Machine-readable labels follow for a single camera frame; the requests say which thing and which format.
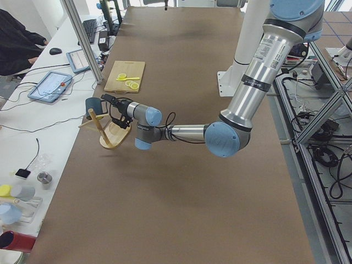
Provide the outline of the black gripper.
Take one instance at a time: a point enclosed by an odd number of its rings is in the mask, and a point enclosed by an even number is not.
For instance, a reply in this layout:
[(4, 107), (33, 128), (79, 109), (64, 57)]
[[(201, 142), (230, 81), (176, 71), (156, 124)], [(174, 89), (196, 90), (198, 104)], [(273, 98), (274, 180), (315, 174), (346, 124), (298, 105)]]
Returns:
[(129, 99), (114, 99), (114, 96), (110, 94), (101, 95), (101, 99), (103, 99), (106, 103), (112, 105), (117, 108), (119, 113), (127, 114), (128, 105), (130, 105)]

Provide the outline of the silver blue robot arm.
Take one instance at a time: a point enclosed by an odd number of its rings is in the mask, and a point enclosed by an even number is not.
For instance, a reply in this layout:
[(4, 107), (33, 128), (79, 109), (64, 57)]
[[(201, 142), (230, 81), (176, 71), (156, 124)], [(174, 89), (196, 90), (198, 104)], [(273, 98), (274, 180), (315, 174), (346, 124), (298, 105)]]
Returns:
[(324, 4), (324, 1), (270, 1), (262, 26), (263, 37), (218, 121), (159, 126), (162, 113), (158, 109), (106, 93), (101, 98), (121, 113), (120, 119), (112, 119), (113, 123), (125, 129), (136, 120), (135, 146), (140, 150), (148, 150), (153, 142), (161, 140), (181, 140), (204, 143), (218, 157), (236, 154), (249, 143), (252, 118), (291, 48), (320, 38)]

